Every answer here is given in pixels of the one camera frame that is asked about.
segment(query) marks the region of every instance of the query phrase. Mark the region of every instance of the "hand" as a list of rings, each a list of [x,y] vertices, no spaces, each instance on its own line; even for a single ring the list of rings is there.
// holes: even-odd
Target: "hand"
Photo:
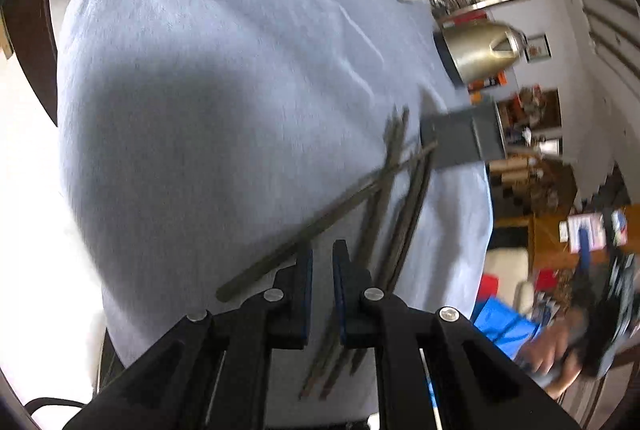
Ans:
[[[572,385],[581,370],[582,365],[578,361],[577,354],[570,352],[566,360],[564,360],[562,374],[560,374],[557,380],[552,381],[545,387],[545,392],[553,399],[558,399],[561,394]]]
[[[518,351],[516,360],[529,363],[533,372],[547,374],[553,364],[564,356],[572,333],[583,324],[583,313],[580,310],[570,310],[565,318],[556,320],[537,338],[525,343]],[[580,369],[577,356],[571,353],[564,362],[560,377],[546,387],[546,392],[553,398],[559,397],[575,381]]]

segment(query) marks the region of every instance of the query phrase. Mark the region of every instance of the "metal screw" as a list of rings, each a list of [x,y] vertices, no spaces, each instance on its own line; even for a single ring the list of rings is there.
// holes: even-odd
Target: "metal screw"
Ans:
[[[377,287],[370,287],[369,289],[364,291],[364,298],[367,300],[371,300],[372,302],[377,302],[378,300],[382,300],[385,297],[385,293],[382,289],[378,289]]]
[[[443,307],[440,309],[440,318],[446,322],[455,322],[460,318],[460,313],[453,307]]]
[[[201,322],[207,317],[207,310],[196,311],[187,315],[187,320],[193,323]]]
[[[284,293],[280,289],[272,288],[267,289],[263,296],[267,302],[277,302],[284,298]]]

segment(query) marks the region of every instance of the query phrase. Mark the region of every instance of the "chopstick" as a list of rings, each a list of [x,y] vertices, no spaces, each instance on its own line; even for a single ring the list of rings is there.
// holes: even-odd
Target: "chopstick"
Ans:
[[[257,282],[268,272],[276,269],[288,258],[293,256],[293,254],[295,254],[296,249],[301,243],[312,240],[316,236],[320,235],[320,233],[330,228],[339,219],[359,206],[360,203],[380,190],[388,177],[395,176],[398,172],[401,172],[408,166],[414,164],[417,161],[420,161],[431,150],[433,150],[436,145],[436,142],[428,144],[414,156],[406,159],[401,163],[398,163],[397,165],[390,167],[387,170],[383,170],[382,172],[380,172],[380,175],[374,181],[366,185],[364,188],[361,188],[356,193],[350,195],[342,202],[335,204],[334,206],[330,206],[324,214],[302,228],[302,230],[300,230],[287,242],[281,244],[275,250],[271,251],[271,253],[269,253],[267,256],[262,257],[247,269],[240,272],[231,280],[220,286],[216,291],[216,297],[218,298],[218,300],[221,302],[230,301],[234,296],[238,295],[252,283]]]
[[[405,107],[402,110],[402,118],[398,120],[396,113],[394,112],[390,120],[390,134],[386,144],[386,158],[383,171],[388,168],[392,168],[397,165],[402,155],[402,145],[404,143],[404,136],[406,133],[406,127],[409,119],[409,109]],[[389,175],[384,183],[381,183],[382,187],[371,199],[371,214],[366,219],[366,225],[363,230],[360,243],[358,245],[358,251],[356,252],[355,259],[361,266],[368,266],[373,252],[373,247],[376,243],[378,232],[380,230],[380,224],[384,219],[388,202],[391,197],[391,191],[394,184],[394,175]],[[334,354],[335,347],[338,345],[337,337],[337,315],[335,307],[332,309],[331,316],[327,323],[324,335],[322,336],[322,342],[316,353],[316,356],[309,367],[309,371],[306,375],[305,381],[302,384],[302,388],[298,394],[299,399],[308,397],[313,389],[316,381],[324,376],[326,368],[329,364],[331,356]]]
[[[387,252],[387,257],[385,260],[383,260],[382,266],[378,273],[378,277],[375,281],[376,287],[379,287],[383,290],[386,289],[386,284],[391,280],[396,265],[398,264],[398,261],[401,257],[402,251],[404,250],[409,228],[412,225],[412,218],[416,215],[416,211],[418,211],[419,215],[419,211],[422,209],[421,204],[418,207],[418,200],[420,198],[422,182],[425,176],[424,169],[425,163],[424,160],[421,160],[420,162],[418,162],[418,166],[415,168],[414,173],[412,174],[409,189],[407,190],[406,198],[404,199],[404,203],[402,204],[402,209],[400,210],[400,214],[398,216],[398,220],[396,221],[396,226],[391,237],[391,244]],[[329,377],[324,383],[324,387],[322,388],[322,392],[320,394],[320,399],[326,399],[327,396],[331,393],[331,390],[334,387],[335,382],[340,377],[340,374],[344,366],[346,365],[350,355],[350,349],[342,350],[340,356],[338,357],[338,360],[335,362],[334,367],[329,373]],[[356,373],[365,355],[365,349],[357,349],[355,351],[353,360],[351,362],[351,374]]]
[[[387,269],[382,270],[380,282],[377,282],[377,284],[379,284],[379,288],[382,289],[385,293],[392,293],[396,288],[396,283],[398,283],[398,278],[400,277],[402,266],[404,266],[404,261],[406,260],[406,256],[409,252],[409,247],[411,246],[411,241],[414,238],[415,229],[418,226],[420,213],[424,204],[424,198],[426,197],[427,190],[429,189],[429,182],[431,181],[431,174],[433,172],[433,161],[433,152],[431,152],[427,156],[427,160],[422,165],[422,178],[420,179],[420,187],[414,203],[414,210],[412,211],[412,214],[406,225],[406,231],[402,241],[402,250],[398,255],[398,259],[396,260],[393,267],[389,266]],[[353,375],[358,371],[366,353],[367,349],[356,350],[353,359],[351,360],[350,375]]]

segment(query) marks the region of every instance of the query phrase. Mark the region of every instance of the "person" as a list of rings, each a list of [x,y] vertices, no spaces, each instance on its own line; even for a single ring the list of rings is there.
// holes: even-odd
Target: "person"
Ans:
[[[533,372],[547,374],[553,364],[562,359],[567,352],[572,333],[578,331],[585,323],[581,309],[570,308],[562,317],[547,326],[537,337],[520,347],[515,361],[529,363]],[[546,393],[558,399],[573,384],[582,370],[582,365],[575,351],[569,352],[560,376],[545,387]]]
[[[468,106],[435,28],[428,6],[398,0],[70,1],[58,39],[63,189],[124,365],[185,314],[235,309],[269,288],[274,272],[216,299],[383,165],[394,108],[409,106],[415,140],[421,115]],[[395,180],[373,270],[408,183],[407,172]],[[322,383],[298,400],[334,304],[332,244],[354,251],[364,211],[312,241],[310,341],[273,353],[270,428],[378,410],[372,353],[327,400]],[[492,223],[484,165],[435,172],[396,294],[469,316]]]

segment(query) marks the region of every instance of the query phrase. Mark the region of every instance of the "wooden cabinet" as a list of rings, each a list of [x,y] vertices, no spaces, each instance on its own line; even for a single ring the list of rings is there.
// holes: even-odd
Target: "wooden cabinet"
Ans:
[[[628,242],[624,250],[628,253],[640,253],[640,204],[623,206],[628,223]],[[533,269],[567,269],[578,263],[577,253],[569,252],[569,243],[560,242],[560,222],[566,216],[527,216],[497,220],[495,226],[526,226],[529,230],[529,265]],[[591,261],[604,264],[608,256],[606,251],[592,251]]]

